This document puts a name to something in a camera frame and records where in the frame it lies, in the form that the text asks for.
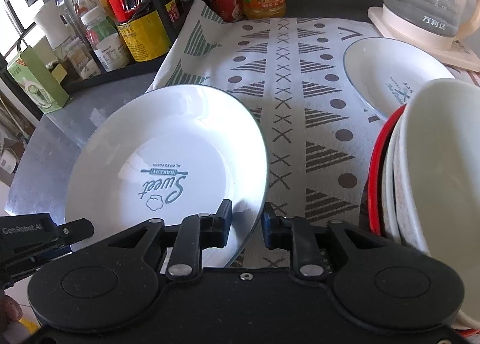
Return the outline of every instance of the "window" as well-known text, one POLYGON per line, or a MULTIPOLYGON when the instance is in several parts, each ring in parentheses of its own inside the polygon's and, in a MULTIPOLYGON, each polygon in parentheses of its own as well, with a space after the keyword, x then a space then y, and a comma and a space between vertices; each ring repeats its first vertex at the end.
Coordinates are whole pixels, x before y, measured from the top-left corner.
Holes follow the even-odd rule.
MULTIPOLYGON (((33 23, 33 18, 43 6, 44 2, 39 0, 32 6, 28 7, 25 0, 10 0, 13 11, 18 16, 20 23, 24 29, 27 29, 33 23)), ((17 54, 17 41, 20 38, 21 30, 15 25, 15 22, 10 18, 10 14, 5 2, 0 5, 0 29, 2 29, 2 37, 0 38, 0 53, 5 57, 5 60, 10 62, 17 54)), ((44 33, 39 26, 35 26, 24 37, 22 42, 22 49, 27 45, 35 45, 44 33)))

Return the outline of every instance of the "green stripe pattern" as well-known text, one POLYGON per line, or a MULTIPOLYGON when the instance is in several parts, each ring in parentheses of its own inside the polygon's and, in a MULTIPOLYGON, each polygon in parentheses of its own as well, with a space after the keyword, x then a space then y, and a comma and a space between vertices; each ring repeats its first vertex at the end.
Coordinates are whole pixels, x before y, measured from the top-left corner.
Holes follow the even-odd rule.
POLYGON ((212 10, 210 10, 207 6, 205 6, 202 10, 202 17, 206 18, 206 19, 210 19, 210 20, 215 21, 215 22, 218 22, 219 24, 226 23, 217 14, 215 14, 212 10))
POLYGON ((205 36, 203 35, 202 25, 200 21, 197 22, 193 32, 190 34, 190 38, 188 39, 187 45, 183 53, 186 53, 190 56, 202 56, 206 55, 210 52, 213 48, 217 46, 221 46, 220 44, 210 44, 205 40, 205 36))
POLYGON ((182 60, 177 64, 172 76, 165 84, 165 87, 169 85, 199 85, 209 78, 209 76, 198 76, 186 73, 182 69, 182 60))

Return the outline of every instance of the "person's hand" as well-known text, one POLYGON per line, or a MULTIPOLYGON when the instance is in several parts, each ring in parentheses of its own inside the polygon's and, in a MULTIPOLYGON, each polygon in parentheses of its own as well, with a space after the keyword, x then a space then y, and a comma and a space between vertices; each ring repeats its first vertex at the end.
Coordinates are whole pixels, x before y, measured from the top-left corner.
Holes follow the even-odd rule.
POLYGON ((22 308, 11 296, 0 293, 0 331, 7 329, 10 321, 18 321, 23 316, 22 308))

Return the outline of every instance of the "kettle handle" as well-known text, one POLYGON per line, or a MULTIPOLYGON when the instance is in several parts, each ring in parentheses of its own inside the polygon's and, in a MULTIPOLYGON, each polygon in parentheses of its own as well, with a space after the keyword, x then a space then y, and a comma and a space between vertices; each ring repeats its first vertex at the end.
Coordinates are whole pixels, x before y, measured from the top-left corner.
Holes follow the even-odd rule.
POLYGON ((461 40, 470 34, 473 34, 480 27, 480 0, 477 0, 477 5, 473 11, 470 19, 458 28, 455 40, 461 40))

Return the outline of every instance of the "screw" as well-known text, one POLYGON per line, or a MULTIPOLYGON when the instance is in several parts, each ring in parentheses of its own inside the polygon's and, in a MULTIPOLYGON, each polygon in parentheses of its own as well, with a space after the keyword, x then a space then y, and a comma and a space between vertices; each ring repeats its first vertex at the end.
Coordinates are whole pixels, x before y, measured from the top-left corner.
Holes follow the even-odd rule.
POLYGON ((193 269, 188 264, 174 264, 169 267, 169 273, 172 276, 190 275, 193 269))
POLYGON ((306 264, 300 267, 300 274, 303 276, 320 276, 323 271, 323 267, 316 264, 306 264))
POLYGON ((250 281, 254 278, 254 276, 249 273, 249 272, 244 272, 243 274, 240 274, 240 279, 241 280, 246 280, 246 281, 250 281))

